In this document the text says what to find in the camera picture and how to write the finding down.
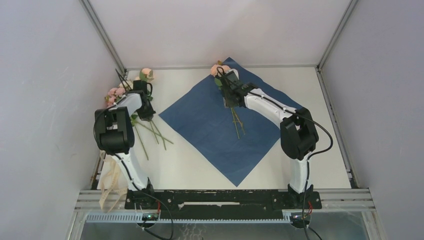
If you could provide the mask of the cream white fake rose stem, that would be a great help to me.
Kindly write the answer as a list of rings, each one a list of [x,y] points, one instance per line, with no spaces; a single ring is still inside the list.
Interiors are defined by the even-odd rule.
[[[124,80],[119,84],[119,88],[124,88],[127,91],[130,91],[134,88],[134,82],[132,80]]]

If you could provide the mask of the peach fake rose stem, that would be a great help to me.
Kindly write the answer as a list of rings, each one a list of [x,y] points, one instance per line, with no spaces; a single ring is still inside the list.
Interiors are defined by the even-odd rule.
[[[234,71],[234,69],[230,69],[230,67],[227,65],[222,65],[221,61],[218,61],[217,64],[213,65],[212,68],[210,69],[211,75],[214,76],[215,84],[218,86],[218,89],[221,90],[222,94],[224,93],[224,85],[220,77],[223,77],[224,74],[229,73],[231,71]],[[241,138],[240,130],[243,135],[246,134],[246,131],[244,129],[244,124],[240,120],[235,110],[235,107],[233,105],[230,106],[227,103],[227,97],[224,96],[223,99],[224,99],[224,107],[229,108],[231,111],[232,122],[234,123],[234,126],[235,126],[235,132],[236,132],[237,138],[240,139]]]

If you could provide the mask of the blue wrapping paper sheet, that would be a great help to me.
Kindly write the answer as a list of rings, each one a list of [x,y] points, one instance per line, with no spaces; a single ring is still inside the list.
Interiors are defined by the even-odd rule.
[[[164,189],[285,188],[293,160],[281,150],[280,129],[257,112],[236,109],[244,131],[237,133],[213,76],[206,69],[158,72],[156,106],[167,132],[179,135]]]

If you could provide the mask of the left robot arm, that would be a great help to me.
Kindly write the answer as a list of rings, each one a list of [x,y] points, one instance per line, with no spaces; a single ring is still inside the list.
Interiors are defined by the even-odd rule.
[[[112,156],[123,172],[128,189],[137,196],[137,202],[149,209],[157,196],[148,175],[141,169],[134,153],[135,133],[132,115],[141,121],[150,122],[156,113],[151,104],[153,86],[143,80],[135,80],[133,88],[123,89],[110,106],[94,113],[93,136],[100,150]]]

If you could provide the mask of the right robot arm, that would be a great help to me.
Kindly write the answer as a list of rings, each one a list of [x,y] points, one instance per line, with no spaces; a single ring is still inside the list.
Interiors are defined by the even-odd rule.
[[[308,183],[308,157],[316,149],[319,136],[308,109],[296,109],[270,97],[253,83],[242,83],[238,71],[222,66],[216,68],[215,80],[227,108],[253,110],[280,130],[282,151],[291,159],[288,184],[289,203],[302,208],[309,201],[313,187]]]

